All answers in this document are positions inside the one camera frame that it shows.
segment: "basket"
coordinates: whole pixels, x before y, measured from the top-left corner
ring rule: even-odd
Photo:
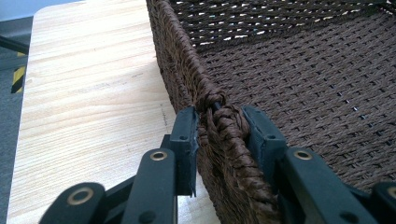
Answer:
[[[222,223],[281,222],[241,105],[353,187],[395,181],[395,1],[147,3],[171,103],[200,113],[198,171]]]

